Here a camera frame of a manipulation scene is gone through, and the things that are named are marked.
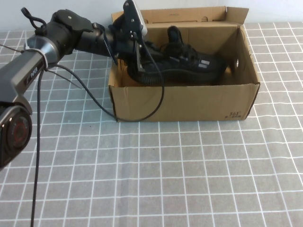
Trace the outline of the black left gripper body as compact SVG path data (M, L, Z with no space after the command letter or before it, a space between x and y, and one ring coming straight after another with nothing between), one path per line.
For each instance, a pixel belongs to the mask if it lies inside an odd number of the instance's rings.
M136 55L136 42L142 44L144 37L144 23L135 24L135 20L119 16L113 24L108 26L110 41L108 50L115 65L118 59L125 60L127 57Z

